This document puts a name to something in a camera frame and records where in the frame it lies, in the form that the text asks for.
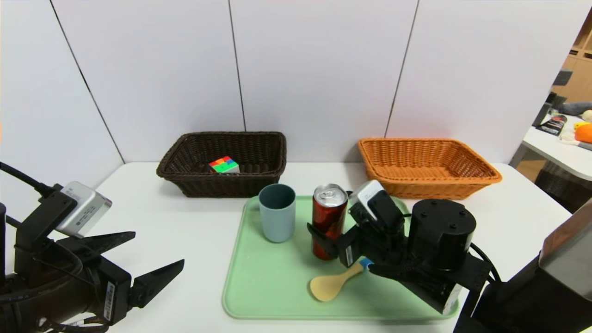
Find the blue cup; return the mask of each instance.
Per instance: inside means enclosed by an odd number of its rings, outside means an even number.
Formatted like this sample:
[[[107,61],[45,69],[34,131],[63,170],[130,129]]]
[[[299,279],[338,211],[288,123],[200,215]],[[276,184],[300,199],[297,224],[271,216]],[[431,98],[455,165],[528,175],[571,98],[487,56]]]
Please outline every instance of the blue cup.
[[[296,192],[290,186],[271,184],[259,192],[259,211],[265,237],[285,242],[294,234],[296,223]]]

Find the orange stuffed toy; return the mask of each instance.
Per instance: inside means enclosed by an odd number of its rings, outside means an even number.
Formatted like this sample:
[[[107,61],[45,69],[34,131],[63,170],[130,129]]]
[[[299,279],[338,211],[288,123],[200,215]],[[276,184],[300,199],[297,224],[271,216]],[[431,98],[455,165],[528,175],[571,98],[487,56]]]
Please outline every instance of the orange stuffed toy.
[[[575,139],[586,143],[592,143],[592,124],[578,126],[575,130]]]

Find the soda can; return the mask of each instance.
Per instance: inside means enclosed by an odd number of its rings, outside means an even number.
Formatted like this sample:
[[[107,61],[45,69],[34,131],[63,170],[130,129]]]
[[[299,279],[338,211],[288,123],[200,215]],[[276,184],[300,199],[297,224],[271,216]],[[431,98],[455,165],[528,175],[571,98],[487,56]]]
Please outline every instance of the soda can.
[[[318,186],[313,195],[313,226],[329,238],[336,239],[343,232],[347,206],[348,194],[339,185]],[[313,254],[322,260],[332,259],[314,239]]]

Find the wicker basket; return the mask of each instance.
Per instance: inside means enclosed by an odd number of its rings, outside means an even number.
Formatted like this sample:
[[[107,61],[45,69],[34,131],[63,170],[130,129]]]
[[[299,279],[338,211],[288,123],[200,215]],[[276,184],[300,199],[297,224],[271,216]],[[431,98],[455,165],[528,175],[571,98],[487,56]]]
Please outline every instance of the wicker basket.
[[[501,175],[451,139],[368,138],[358,142],[370,179],[399,198],[464,199]]]
[[[210,162],[230,156],[239,174],[210,172]],[[156,174],[188,197],[247,198],[279,181],[286,167],[286,138],[280,132],[201,132],[181,136]]]

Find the desk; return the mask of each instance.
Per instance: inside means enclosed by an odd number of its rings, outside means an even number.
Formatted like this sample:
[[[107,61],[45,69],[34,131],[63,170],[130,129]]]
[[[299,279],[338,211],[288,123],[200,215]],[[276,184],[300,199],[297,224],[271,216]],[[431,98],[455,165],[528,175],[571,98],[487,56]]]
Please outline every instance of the desk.
[[[568,121],[564,126],[564,130],[573,129],[574,123],[582,121],[579,117],[566,117]],[[592,151],[578,146],[565,145],[558,140],[556,136],[530,127],[510,165],[514,167],[518,165],[526,153],[526,148],[529,148],[559,165],[570,174],[592,181]]]
[[[222,291],[247,199],[186,198],[174,184],[156,176],[156,167],[157,163],[123,165],[98,188],[113,201],[113,207],[90,235],[136,231],[135,239],[105,254],[133,277],[181,258],[185,259],[185,269],[152,303],[130,311],[109,333],[452,332],[456,319],[396,326],[385,322],[241,321],[229,317],[222,308]],[[537,255],[544,238],[570,214],[512,167],[494,167],[504,180],[462,203],[477,219],[473,241],[496,264],[501,277],[508,279]],[[356,163],[288,163],[280,180],[299,195],[310,195],[323,182],[355,189],[365,181],[364,165]],[[416,201],[405,200],[410,207]],[[462,302],[466,294],[466,290],[461,294]]]

